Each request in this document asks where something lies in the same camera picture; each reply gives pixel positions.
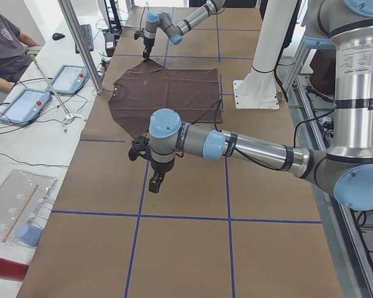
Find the black box white label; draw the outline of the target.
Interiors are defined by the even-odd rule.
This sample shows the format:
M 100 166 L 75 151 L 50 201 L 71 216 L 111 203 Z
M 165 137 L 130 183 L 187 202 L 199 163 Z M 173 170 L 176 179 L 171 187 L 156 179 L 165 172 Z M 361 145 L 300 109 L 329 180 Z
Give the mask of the black box white label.
M 116 49 L 115 35 L 110 32 L 106 32 L 104 33 L 104 40 L 105 40 L 104 47 L 105 47 L 106 56 L 112 57 Z

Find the brown t-shirt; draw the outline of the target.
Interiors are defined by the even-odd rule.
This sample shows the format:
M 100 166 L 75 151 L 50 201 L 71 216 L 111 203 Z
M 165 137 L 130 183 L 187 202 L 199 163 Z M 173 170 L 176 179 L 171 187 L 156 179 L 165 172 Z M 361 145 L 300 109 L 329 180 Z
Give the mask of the brown t-shirt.
M 172 109 L 184 122 L 221 123 L 216 69 L 172 70 L 153 60 L 142 61 L 114 82 L 108 106 L 112 118 L 132 138 L 149 128 L 150 116 Z

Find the aluminium frame post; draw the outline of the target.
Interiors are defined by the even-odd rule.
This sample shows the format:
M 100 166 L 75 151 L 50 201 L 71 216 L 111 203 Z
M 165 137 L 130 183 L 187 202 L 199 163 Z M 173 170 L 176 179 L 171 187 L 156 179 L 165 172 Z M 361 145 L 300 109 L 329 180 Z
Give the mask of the aluminium frame post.
M 84 36 L 81 32 L 80 24 L 73 6 L 69 0 L 58 0 L 58 3 L 70 30 L 71 36 L 78 47 L 81 59 L 83 60 L 84 66 L 88 71 L 94 89 L 97 94 L 101 94 L 104 90 L 103 84 L 95 67 L 93 57 L 90 54 L 90 50 L 88 49 L 87 43 L 85 42 Z

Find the black keyboard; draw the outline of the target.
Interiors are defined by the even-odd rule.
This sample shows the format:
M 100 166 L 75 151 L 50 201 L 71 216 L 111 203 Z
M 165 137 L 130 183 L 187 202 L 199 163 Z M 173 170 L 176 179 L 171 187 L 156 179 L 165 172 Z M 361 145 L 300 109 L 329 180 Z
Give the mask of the black keyboard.
M 92 52 L 94 50 L 94 44 L 93 44 L 93 33 L 92 28 L 90 24 L 82 24 L 80 25 L 80 30 L 82 33 L 82 37 L 84 38 L 86 45 L 88 47 L 88 50 Z

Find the far blue teach pendant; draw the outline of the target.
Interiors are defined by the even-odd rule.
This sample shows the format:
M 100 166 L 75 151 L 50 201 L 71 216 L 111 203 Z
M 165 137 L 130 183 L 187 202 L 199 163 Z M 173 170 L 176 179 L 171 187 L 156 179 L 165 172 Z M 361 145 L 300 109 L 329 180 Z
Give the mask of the far blue teach pendant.
M 84 66 L 62 65 L 51 80 L 51 85 L 61 95 L 74 95 L 85 84 L 88 72 Z

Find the aluminium side frame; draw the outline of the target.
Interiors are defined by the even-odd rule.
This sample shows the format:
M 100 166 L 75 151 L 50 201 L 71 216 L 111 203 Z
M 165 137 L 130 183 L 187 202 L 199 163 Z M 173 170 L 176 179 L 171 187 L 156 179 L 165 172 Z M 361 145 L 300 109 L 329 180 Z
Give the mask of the aluminium side frame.
M 296 139 L 314 151 L 315 158 L 308 180 L 313 184 L 326 239 L 344 297 L 373 297 L 373 210 L 361 211 L 338 202 L 333 188 L 343 174 L 355 174 L 353 166 L 328 160 L 328 129 L 321 126 L 332 117 L 334 104 L 308 92 L 310 75 L 303 70 L 313 50 L 301 40 L 283 82 L 293 118 Z

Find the light blue cup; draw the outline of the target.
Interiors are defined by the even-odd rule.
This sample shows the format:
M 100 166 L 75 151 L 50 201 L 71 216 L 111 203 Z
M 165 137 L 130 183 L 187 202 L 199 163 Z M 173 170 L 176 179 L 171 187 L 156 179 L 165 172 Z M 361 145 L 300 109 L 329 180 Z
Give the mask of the light blue cup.
M 31 247 L 37 247 L 40 238 L 43 234 L 43 230 L 40 227 L 36 227 L 30 224 L 20 225 L 16 229 L 16 237 L 24 244 Z

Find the red cylinder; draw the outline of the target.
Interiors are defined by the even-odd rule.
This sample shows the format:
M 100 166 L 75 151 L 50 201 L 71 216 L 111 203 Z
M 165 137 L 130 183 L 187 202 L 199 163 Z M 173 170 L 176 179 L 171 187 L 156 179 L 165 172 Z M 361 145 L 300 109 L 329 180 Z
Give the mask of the red cylinder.
M 0 279 L 22 282 L 28 269 L 28 264 L 0 258 Z

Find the wooden stick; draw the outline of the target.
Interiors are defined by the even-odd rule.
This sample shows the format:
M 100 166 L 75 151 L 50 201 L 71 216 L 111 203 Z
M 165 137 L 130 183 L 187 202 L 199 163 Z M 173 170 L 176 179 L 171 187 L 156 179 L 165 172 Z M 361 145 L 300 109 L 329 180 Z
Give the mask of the wooden stick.
M 5 243 L 9 237 L 9 235 L 11 234 L 12 230 L 14 229 L 15 225 L 17 224 L 17 222 L 19 221 L 22 213 L 25 211 L 27 205 L 29 204 L 30 200 L 33 198 L 36 190 L 38 190 L 39 188 L 39 185 L 36 184 L 34 187 L 33 187 L 33 190 L 31 192 L 31 194 L 28 196 L 27 199 L 24 199 L 24 204 L 22 205 L 22 207 L 19 209 L 19 212 L 17 213 L 17 215 L 14 217 L 14 220 L 11 224 L 11 226 L 9 227 L 8 231 L 4 234 L 4 236 L 2 237 L 2 242 Z

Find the person in grey shirt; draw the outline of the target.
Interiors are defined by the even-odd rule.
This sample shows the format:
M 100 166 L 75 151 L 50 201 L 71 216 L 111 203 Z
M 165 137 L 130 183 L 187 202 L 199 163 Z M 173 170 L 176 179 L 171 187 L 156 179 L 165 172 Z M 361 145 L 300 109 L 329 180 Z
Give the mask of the person in grey shirt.
M 39 44 L 0 14 L 0 91 L 8 94 L 32 62 L 24 48 Z

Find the blue teach pendant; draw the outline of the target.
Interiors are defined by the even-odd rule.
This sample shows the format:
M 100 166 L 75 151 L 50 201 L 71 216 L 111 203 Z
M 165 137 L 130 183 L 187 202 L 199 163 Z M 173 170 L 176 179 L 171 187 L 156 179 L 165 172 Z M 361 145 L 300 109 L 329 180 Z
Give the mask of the blue teach pendant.
M 40 115 L 50 97 L 51 93 L 48 91 L 25 88 L 0 112 L 0 121 L 26 126 Z
M 61 95 L 74 95 L 85 84 L 88 72 L 84 66 L 62 65 L 51 80 L 51 85 Z

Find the clear plastic bag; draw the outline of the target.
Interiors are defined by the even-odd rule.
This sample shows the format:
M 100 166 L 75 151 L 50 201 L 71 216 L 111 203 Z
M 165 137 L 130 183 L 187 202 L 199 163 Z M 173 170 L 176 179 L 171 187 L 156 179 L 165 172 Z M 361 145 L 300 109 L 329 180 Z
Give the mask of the clear plastic bag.
M 50 195 L 57 184 L 57 178 L 14 170 L 0 186 L 0 242 L 24 204 L 24 199 L 28 198 L 36 184 L 39 185 L 38 190 L 5 243 L 31 247 L 16 237 L 16 229 L 20 225 L 30 224 L 44 230 L 55 202 Z

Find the black computer mouse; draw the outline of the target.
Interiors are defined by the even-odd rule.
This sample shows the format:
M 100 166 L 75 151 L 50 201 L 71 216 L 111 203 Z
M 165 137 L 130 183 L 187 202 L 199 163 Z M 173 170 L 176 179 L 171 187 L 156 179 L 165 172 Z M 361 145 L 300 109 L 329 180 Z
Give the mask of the black computer mouse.
M 60 39 L 63 39 L 65 38 L 65 35 L 62 34 L 62 33 L 58 33 L 58 32 L 55 32 L 53 35 L 52 35 L 52 39 L 57 41 L 57 40 L 60 40 Z

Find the near blue teach pendant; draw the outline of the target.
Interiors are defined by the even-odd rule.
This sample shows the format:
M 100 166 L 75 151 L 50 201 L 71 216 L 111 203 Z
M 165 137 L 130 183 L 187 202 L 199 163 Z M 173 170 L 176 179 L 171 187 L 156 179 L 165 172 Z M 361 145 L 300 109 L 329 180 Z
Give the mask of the near blue teach pendant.
M 50 97 L 51 93 L 48 91 L 25 88 L 0 112 L 0 121 L 26 126 L 40 115 Z

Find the silver rod green tip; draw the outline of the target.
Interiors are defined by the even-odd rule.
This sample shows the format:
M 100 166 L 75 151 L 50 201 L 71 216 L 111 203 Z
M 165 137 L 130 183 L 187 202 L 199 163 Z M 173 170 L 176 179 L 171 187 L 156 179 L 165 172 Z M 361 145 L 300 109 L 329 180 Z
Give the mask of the silver rod green tip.
M 55 90 L 55 88 L 52 86 L 51 84 L 51 80 L 48 79 L 47 75 L 45 74 L 44 70 L 41 68 L 41 66 L 39 65 L 35 55 L 31 54 L 30 55 L 32 61 L 34 62 L 35 66 L 37 67 L 37 69 L 40 71 L 41 75 L 43 76 L 44 80 L 47 82 L 47 85 L 48 87 L 50 88 L 51 92 L 53 92 L 53 95 L 56 97 L 57 101 L 59 102 L 60 106 L 62 107 L 62 109 L 64 110 L 65 112 L 65 116 L 62 120 L 62 127 L 63 127 L 63 131 L 65 133 L 67 133 L 68 131 L 68 127 L 67 125 L 69 125 L 70 123 L 73 122 L 74 119 L 82 119 L 83 121 L 86 122 L 86 119 L 81 115 L 81 114 L 72 114 L 68 109 L 67 107 L 65 106 L 65 103 L 61 100 L 61 97 L 58 95 L 57 91 Z

